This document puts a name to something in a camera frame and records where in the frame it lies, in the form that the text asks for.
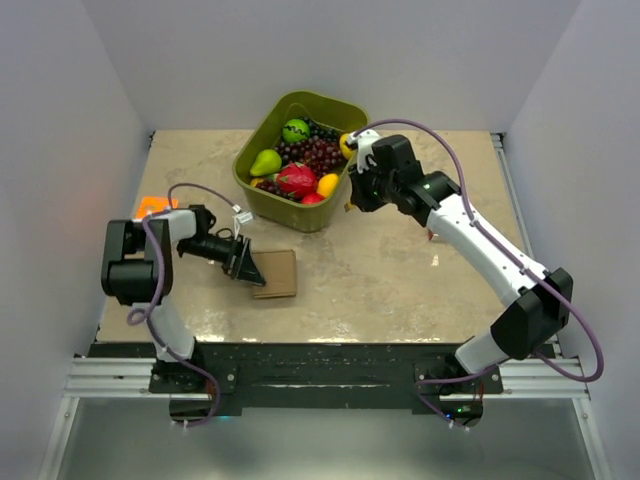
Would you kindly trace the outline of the brown cardboard express box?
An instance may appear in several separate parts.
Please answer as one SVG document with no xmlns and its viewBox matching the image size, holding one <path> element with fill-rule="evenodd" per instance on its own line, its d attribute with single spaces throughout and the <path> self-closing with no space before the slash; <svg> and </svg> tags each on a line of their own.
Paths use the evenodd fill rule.
<svg viewBox="0 0 640 480">
<path fill-rule="evenodd" d="M 254 260 L 266 280 L 265 286 L 252 288 L 254 299 L 290 298 L 297 295 L 297 257 L 294 250 L 256 252 Z"/>
</svg>

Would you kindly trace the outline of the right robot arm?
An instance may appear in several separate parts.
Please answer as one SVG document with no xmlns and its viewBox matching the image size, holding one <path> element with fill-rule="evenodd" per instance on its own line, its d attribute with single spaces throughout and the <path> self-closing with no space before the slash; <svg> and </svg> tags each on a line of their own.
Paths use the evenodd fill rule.
<svg viewBox="0 0 640 480">
<path fill-rule="evenodd" d="M 404 215 L 451 245 L 484 278 L 504 306 L 489 327 L 459 346 L 445 369 L 448 386 L 469 392 L 481 372 L 508 359 L 523 360 L 564 328 L 573 280 L 562 268 L 534 261 L 472 207 L 444 172 L 426 173 L 407 137 L 373 130 L 351 133 L 346 146 L 351 202 L 362 212 L 393 204 Z"/>
</svg>

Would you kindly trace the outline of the olive green plastic basin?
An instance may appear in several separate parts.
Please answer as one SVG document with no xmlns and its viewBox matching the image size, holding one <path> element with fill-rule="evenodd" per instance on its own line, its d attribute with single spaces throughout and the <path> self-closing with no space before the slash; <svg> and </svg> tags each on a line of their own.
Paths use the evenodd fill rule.
<svg viewBox="0 0 640 480">
<path fill-rule="evenodd" d="M 324 228 L 355 162 L 340 136 L 368 123 L 364 110 L 341 100 L 310 91 L 282 97 L 232 167 L 251 211 L 304 233 Z"/>
</svg>

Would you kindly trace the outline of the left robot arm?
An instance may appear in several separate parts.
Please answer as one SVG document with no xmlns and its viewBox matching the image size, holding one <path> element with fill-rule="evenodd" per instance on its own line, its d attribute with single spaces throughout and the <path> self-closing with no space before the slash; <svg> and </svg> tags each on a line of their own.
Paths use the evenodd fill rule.
<svg viewBox="0 0 640 480">
<path fill-rule="evenodd" d="M 192 358 L 195 336 L 171 299 L 173 255 L 217 262 L 233 280 L 259 287 L 266 284 L 252 257 L 251 240 L 239 232 L 239 226 L 252 215 L 238 206 L 234 212 L 234 227 L 222 232 L 212 231 L 217 219 L 203 205 L 107 224 L 101 266 L 103 292 L 129 308 L 128 325 L 147 326 L 156 358 L 176 363 L 171 378 L 185 392 L 196 392 L 205 385 L 207 368 Z"/>
</svg>

